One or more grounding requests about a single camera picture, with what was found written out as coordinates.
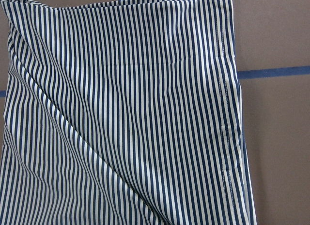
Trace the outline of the navy white striped polo shirt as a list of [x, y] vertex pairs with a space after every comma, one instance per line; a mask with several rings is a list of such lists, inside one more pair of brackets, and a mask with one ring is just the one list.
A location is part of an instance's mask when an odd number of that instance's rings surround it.
[[3, 225], [254, 225], [233, 0], [0, 0]]

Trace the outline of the blue tape grid lines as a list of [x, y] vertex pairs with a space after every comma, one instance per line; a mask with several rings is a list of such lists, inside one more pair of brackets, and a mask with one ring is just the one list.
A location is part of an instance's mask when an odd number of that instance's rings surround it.
[[9, 22], [6, 97], [109, 100], [231, 97], [239, 79], [305, 75], [308, 66], [235, 69], [232, 0], [117, 0], [51, 7], [0, 0]]

